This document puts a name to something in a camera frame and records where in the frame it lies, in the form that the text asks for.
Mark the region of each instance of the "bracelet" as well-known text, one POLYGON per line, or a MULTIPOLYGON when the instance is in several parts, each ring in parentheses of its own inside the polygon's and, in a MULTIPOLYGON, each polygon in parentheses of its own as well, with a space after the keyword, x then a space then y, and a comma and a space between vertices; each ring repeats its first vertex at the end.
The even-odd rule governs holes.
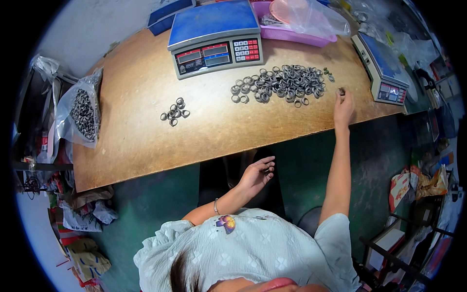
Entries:
POLYGON ((217 200, 219 200, 219 198, 216 198, 216 199, 214 200, 214 212, 216 212, 217 215, 220 216, 219 211, 217 210, 217 200))

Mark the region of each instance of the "woman's left arm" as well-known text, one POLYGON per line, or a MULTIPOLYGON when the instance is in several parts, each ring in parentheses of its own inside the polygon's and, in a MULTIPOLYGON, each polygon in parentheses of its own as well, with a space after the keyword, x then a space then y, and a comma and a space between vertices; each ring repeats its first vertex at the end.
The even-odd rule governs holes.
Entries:
MULTIPOLYGON (((248 203, 274 176, 274 156, 263 158, 250 164, 237 186, 217 200, 216 207, 221 215, 233 214, 248 203)), ((216 216, 214 202, 199 206, 189 212, 182 220, 189 220, 193 225, 203 224, 207 219, 216 216)))

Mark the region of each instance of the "pink plastic basket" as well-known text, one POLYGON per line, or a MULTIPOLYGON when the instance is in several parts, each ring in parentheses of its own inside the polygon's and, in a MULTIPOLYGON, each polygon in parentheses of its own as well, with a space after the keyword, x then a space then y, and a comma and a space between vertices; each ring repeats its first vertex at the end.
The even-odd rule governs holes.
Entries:
MULTIPOLYGON (((253 2, 251 3, 253 7, 253 11, 255 12, 256 16, 261 18, 265 14, 270 14, 269 11, 269 6, 271 2, 270 1, 262 1, 262 2, 253 2)), ((280 27, 275 27, 275 26, 261 26, 261 37, 262 38, 271 38, 271 39, 276 39, 276 40, 284 40, 284 41, 290 41, 290 42, 296 42, 296 43, 305 43, 309 44, 312 46, 317 46, 317 47, 324 47, 330 42, 336 42, 337 37, 332 35, 328 39, 317 37, 317 36, 311 36, 311 35, 306 35, 306 34, 298 34, 294 32, 291 29, 287 28, 280 28, 280 27)))

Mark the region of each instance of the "digital scale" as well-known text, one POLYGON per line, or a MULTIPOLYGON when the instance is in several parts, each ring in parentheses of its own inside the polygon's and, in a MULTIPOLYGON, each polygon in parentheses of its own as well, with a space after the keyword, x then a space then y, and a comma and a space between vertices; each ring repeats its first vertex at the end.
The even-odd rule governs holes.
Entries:
POLYGON ((373 99, 404 105, 409 84, 391 48, 363 33, 352 36, 352 42, 370 77, 373 99))
POLYGON ((216 2, 177 13, 167 45, 177 78, 264 64, 260 32, 248 0, 216 2))

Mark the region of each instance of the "wooden table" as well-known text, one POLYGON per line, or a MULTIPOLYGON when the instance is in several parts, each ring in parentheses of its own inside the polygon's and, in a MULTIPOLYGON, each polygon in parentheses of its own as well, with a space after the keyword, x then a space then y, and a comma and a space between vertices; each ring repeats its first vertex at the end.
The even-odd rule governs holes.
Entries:
POLYGON ((263 39, 264 66, 177 80, 167 51, 169 35, 153 36, 144 29, 94 66, 104 66, 102 122, 96 149, 73 146, 78 192, 332 129, 334 92, 342 86, 354 92, 355 122, 403 111, 373 101, 370 81, 348 37, 324 48, 263 39), (327 67, 336 82, 325 77, 324 96, 317 100, 310 95, 310 105, 301 108, 275 94, 268 104, 256 102, 251 93, 248 104, 230 100, 235 80, 283 64, 327 67), (178 97, 191 115, 171 127, 160 115, 178 97))

